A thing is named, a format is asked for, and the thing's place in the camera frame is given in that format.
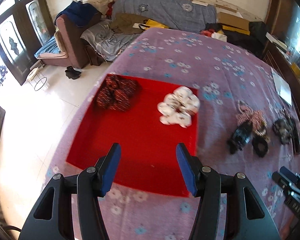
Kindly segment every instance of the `red tray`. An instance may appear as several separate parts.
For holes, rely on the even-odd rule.
[[[188,128],[164,125],[159,121],[161,114],[157,104],[180,85],[122,78],[136,80],[141,87],[131,108],[127,112],[102,109],[93,100],[79,126],[67,162],[80,169],[94,166],[107,154],[112,143],[117,142],[122,156],[114,182],[142,191],[188,196],[176,159],[176,146],[183,142],[189,153],[195,155],[198,114],[192,117]]]

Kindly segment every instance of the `navy blue cloth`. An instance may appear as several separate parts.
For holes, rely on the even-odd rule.
[[[56,16],[54,25],[56,25],[56,20],[58,19],[58,17],[62,14],[65,14],[75,25],[77,25],[78,27],[83,27],[87,25],[92,17],[98,12],[99,11],[89,3],[82,3],[82,1],[73,1],[67,8],[65,8]]]

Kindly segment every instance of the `black boot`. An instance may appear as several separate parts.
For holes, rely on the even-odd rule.
[[[72,78],[72,79],[77,79],[77,78],[79,78],[80,77],[80,75],[78,75],[78,74],[76,74],[76,73],[74,73],[74,72],[72,72],[72,71],[66,71],[66,76],[70,79],[70,78]]]
[[[77,74],[77,75],[80,75],[80,74],[81,74],[80,71],[75,70],[72,66],[67,67],[67,69],[65,70],[65,72],[73,72],[73,73],[75,73],[75,74]]]

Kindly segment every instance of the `yellow bag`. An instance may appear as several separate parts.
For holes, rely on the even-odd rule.
[[[150,28],[168,29],[169,27],[167,25],[149,19],[147,20],[146,24],[139,24],[139,28],[142,30],[148,30]]]

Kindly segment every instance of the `stool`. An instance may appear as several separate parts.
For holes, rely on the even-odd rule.
[[[31,70],[26,80],[34,88],[34,91],[38,91],[47,82],[47,78],[40,72],[38,67]]]

